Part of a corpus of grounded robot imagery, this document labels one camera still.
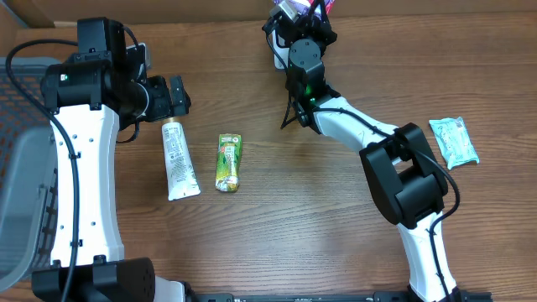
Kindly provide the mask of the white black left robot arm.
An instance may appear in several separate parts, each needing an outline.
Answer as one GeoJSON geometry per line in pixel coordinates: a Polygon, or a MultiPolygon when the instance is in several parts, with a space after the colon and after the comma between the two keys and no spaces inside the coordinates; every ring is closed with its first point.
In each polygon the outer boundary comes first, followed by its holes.
{"type": "Polygon", "coordinates": [[[116,214],[118,133],[185,115],[179,77],[148,76],[147,48],[109,18],[77,24],[78,50],[41,82],[57,151],[58,214],[50,267],[34,272],[44,301],[188,301],[190,286],[163,279],[148,258],[128,259],[116,214]]]}

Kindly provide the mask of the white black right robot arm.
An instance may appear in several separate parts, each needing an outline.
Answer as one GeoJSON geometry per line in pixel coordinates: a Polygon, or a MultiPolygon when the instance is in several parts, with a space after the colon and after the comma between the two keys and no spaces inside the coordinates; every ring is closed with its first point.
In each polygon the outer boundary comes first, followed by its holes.
{"type": "Polygon", "coordinates": [[[459,294],[446,258],[441,223],[452,214],[443,198],[458,188],[435,159],[420,127],[380,122],[353,107],[326,80],[322,58],[336,41],[326,2],[298,9],[277,1],[263,26],[274,65],[286,74],[293,121],[333,138],[362,162],[371,197],[395,225],[409,262],[409,291],[417,301],[453,301],[459,294]]]}

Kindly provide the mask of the purple sanitary pad pack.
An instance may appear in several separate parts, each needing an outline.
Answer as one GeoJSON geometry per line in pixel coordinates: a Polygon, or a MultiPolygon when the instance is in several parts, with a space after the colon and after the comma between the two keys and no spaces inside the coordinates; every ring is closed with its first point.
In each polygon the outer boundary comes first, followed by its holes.
{"type": "MultiPolygon", "coordinates": [[[[283,2],[284,0],[273,0],[274,4],[279,4],[281,2],[283,2]]],[[[314,2],[314,0],[289,0],[289,2],[295,6],[295,9],[297,10],[297,12],[299,14],[306,14],[308,13],[308,11],[310,10],[310,6],[311,4],[314,2]]],[[[333,5],[334,5],[334,2],[335,0],[324,0],[324,3],[325,3],[325,6],[326,6],[326,14],[328,14],[333,5]]],[[[317,7],[315,7],[315,12],[314,14],[318,17],[321,17],[321,6],[318,5],[317,7]]]]}

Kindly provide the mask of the green yellow snack pouch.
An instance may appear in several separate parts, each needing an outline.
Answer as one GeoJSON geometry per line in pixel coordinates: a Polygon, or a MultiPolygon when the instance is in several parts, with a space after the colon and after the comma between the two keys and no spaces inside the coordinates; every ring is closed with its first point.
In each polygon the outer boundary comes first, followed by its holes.
{"type": "Polygon", "coordinates": [[[239,134],[221,134],[216,161],[217,190],[236,192],[239,186],[239,167],[242,158],[242,136],[239,134]]]}

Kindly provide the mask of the teal wet wipes pack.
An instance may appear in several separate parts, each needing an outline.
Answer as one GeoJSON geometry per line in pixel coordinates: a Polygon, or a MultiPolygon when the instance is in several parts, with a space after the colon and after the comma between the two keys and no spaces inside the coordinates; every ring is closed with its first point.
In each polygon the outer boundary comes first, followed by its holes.
{"type": "Polygon", "coordinates": [[[429,120],[429,124],[448,169],[470,162],[480,163],[462,117],[429,120]]]}

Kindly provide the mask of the white tube with gold cap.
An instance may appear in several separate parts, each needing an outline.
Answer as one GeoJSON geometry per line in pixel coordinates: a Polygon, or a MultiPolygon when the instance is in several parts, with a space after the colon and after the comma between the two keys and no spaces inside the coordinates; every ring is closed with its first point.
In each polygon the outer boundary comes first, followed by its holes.
{"type": "Polygon", "coordinates": [[[162,126],[168,200],[180,200],[201,193],[182,124],[176,117],[162,126]]]}

